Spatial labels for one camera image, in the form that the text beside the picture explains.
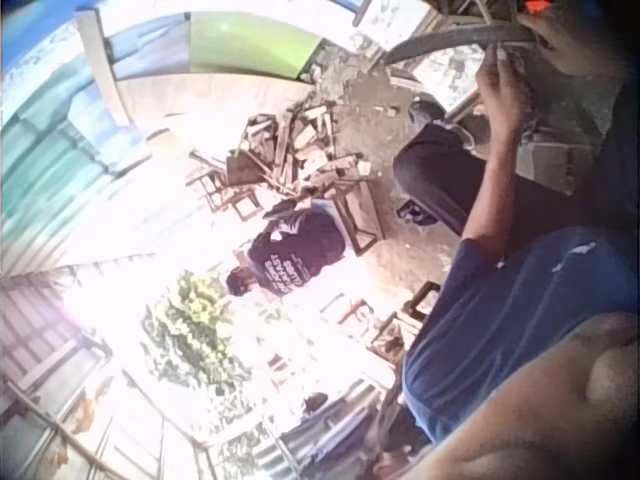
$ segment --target blue wall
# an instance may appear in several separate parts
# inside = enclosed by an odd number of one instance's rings
[[[98,0],[37,0],[2,19],[2,71],[20,59],[61,25],[76,9],[92,7]]]

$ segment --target hand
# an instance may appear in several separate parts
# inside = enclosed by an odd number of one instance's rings
[[[489,116],[492,137],[517,139],[530,107],[529,89],[501,47],[487,48],[476,81]]]
[[[566,75],[624,75],[624,59],[607,39],[589,32],[570,32],[552,17],[518,15],[518,22],[540,35],[547,45],[540,45],[542,55]]]

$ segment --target knee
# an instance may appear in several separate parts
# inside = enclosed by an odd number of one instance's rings
[[[393,160],[393,178],[402,191],[410,195],[415,190],[416,182],[423,177],[426,160],[404,151]]]

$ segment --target forearm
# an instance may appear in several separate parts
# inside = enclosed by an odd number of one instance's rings
[[[489,160],[462,239],[480,244],[493,261],[505,253],[513,220],[515,163],[518,135],[494,134]]]

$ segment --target hair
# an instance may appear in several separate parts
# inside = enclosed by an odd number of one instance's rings
[[[234,297],[241,297],[249,291],[249,285],[243,275],[243,267],[236,267],[227,276],[227,289]]]

